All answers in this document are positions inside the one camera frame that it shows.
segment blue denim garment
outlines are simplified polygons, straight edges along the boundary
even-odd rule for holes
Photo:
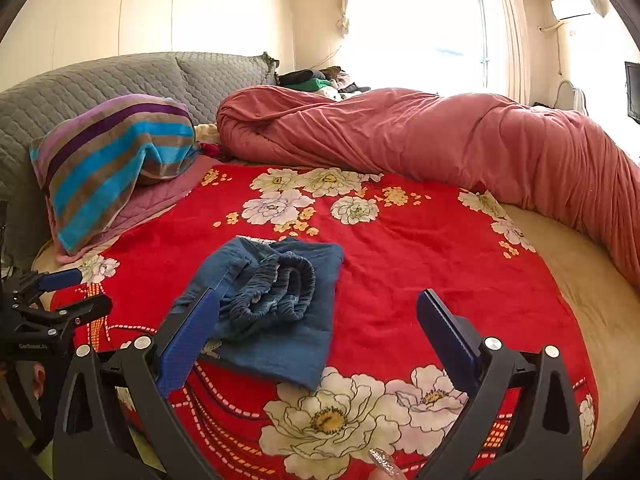
[[[201,264],[172,312],[205,286],[216,288],[220,318],[206,345],[215,352],[199,358],[314,390],[329,353],[342,258],[336,244],[236,237]]]

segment fingernail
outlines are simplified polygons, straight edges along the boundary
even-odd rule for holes
[[[380,448],[369,449],[367,452],[369,458],[373,460],[373,463],[382,469],[391,478],[406,480],[406,476],[401,469],[396,465],[394,459]]]

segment blue gripper pad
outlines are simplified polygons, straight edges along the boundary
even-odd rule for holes
[[[187,309],[180,328],[159,357],[156,386],[165,399],[170,392],[184,386],[202,346],[218,322],[220,297],[215,290],[208,288],[196,301],[193,308]],[[171,316],[185,314],[169,314],[168,318]]]
[[[466,317],[454,316],[430,288],[418,296],[418,322],[457,390],[474,396],[480,388],[482,338]]]
[[[81,281],[82,272],[79,269],[67,269],[44,274],[38,281],[38,286],[45,292],[53,292],[54,290],[77,285]]]

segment beige bed sheet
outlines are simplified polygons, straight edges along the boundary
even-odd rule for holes
[[[586,477],[618,439],[640,398],[640,298],[603,248],[560,222],[504,207],[556,279],[586,343],[600,398],[598,425],[584,461]],[[116,239],[85,257],[105,250]],[[42,251],[34,268],[61,269],[51,246]]]

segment red floral sheet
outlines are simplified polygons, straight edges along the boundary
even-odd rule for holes
[[[196,363],[170,396],[175,413],[224,478],[366,478],[367,450],[412,476],[466,401],[415,319],[433,288],[454,314],[510,348],[558,346],[574,382],[588,450],[597,392],[580,329],[545,263],[490,194],[399,176],[219,165],[171,211],[81,264],[84,283],[54,308],[105,292],[112,313],[77,344],[118,348],[152,335],[200,263],[232,237],[295,236],[344,248],[334,337],[315,392]],[[207,352],[216,355],[216,345]],[[130,402],[124,392],[125,401]],[[476,465],[511,420],[507,396]]]

